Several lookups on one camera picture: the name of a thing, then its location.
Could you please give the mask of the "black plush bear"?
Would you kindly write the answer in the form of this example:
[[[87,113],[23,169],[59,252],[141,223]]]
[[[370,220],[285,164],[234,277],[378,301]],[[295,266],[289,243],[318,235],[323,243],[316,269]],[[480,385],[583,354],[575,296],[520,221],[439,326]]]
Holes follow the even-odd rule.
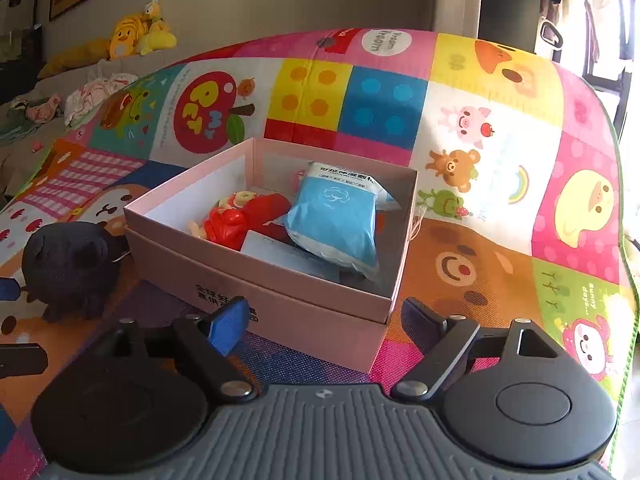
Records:
[[[48,323],[76,312],[88,320],[99,318],[128,252],[126,237],[98,224],[43,226],[29,237],[22,255],[27,297],[47,306],[42,318]]]

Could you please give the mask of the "red hooded doll figure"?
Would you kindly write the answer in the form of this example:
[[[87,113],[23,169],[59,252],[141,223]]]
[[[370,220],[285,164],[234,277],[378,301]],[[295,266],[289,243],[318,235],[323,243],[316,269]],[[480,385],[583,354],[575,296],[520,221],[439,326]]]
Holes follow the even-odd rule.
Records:
[[[242,248],[249,232],[287,243],[283,223],[291,207],[279,193],[234,192],[218,200],[200,223],[191,220],[188,229],[194,237],[234,250]]]

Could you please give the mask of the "blue wet wipes pack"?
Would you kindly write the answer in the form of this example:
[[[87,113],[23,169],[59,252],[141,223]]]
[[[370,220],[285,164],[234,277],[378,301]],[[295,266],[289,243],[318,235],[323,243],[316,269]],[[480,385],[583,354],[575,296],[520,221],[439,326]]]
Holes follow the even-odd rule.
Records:
[[[312,162],[284,218],[288,237],[315,256],[378,278],[376,214],[399,204],[368,174]]]

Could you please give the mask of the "grey sofa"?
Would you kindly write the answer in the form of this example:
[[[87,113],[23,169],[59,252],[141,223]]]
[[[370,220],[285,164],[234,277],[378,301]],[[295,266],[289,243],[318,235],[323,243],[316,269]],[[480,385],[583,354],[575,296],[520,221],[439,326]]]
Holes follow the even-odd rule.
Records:
[[[230,146],[261,136],[270,94],[283,61],[255,42],[190,55],[183,48],[157,50],[68,70],[40,80],[35,89],[1,107],[1,189],[15,196],[43,167],[56,140],[124,157],[190,168]],[[104,101],[75,128],[64,124],[66,98],[99,77],[139,77]],[[212,134],[194,134],[180,99],[191,84],[213,76],[215,110],[222,123]]]

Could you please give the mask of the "pink cardboard box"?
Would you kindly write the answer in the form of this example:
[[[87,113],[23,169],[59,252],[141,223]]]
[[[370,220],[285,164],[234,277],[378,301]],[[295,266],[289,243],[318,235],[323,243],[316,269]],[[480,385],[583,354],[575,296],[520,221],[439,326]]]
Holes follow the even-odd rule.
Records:
[[[295,197],[294,177],[312,162],[368,174],[398,203],[383,214],[375,245],[376,281],[342,272],[337,281],[277,266],[194,237],[217,198],[236,191]],[[250,139],[183,171],[125,208],[127,238],[142,278],[207,312],[243,296],[255,311],[250,331],[336,365],[367,373],[385,339],[400,289],[416,195],[416,170],[336,151]]]

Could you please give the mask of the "colourful cartoon play mat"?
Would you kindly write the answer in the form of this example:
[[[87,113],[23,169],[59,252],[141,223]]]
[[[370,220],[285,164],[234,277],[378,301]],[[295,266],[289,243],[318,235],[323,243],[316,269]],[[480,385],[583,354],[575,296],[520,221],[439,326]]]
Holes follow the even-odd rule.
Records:
[[[283,64],[264,132],[244,141],[418,173],[400,289],[371,369],[278,344],[248,322],[228,359],[257,394],[209,402],[176,369],[172,322],[243,296],[213,312],[194,307],[142,278],[130,246],[99,318],[46,322],[47,306],[27,297],[29,237],[83,221],[127,238],[126,206],[199,164],[61,138],[1,213],[1,277],[22,286],[16,301],[1,301],[1,343],[40,344],[49,360],[41,375],[1,379],[2,477],[608,478],[639,295],[615,130],[590,84],[537,55],[442,32],[254,41]],[[239,252],[258,257],[267,246],[282,268],[366,278],[290,238],[249,232]],[[426,403],[390,396],[422,359],[401,325],[407,298],[480,324]]]

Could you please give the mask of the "white pink crumpled cloth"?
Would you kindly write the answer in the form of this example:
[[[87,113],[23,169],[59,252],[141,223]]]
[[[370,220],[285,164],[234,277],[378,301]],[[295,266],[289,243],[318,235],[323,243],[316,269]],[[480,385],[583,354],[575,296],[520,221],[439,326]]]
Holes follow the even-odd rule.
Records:
[[[64,124],[75,128],[87,119],[104,101],[117,91],[129,86],[139,77],[119,73],[111,77],[99,77],[74,90],[65,101]]]

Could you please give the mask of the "yellow tiger plush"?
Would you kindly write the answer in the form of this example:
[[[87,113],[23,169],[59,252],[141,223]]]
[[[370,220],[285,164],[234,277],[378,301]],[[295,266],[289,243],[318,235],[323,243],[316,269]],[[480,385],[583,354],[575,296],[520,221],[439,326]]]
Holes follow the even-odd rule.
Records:
[[[78,47],[53,55],[37,75],[46,79],[68,70],[114,60],[134,54],[138,40],[146,33],[146,24],[137,15],[120,20],[110,38],[96,38]]]

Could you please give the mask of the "yellow duck plush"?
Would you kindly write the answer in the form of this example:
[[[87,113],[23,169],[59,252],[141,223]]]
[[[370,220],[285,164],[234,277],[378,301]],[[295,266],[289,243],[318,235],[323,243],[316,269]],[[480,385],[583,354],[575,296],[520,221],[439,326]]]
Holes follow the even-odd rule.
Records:
[[[177,45],[176,36],[162,17],[158,0],[151,0],[142,12],[144,34],[137,43],[137,52],[148,55],[157,50],[172,49]]]

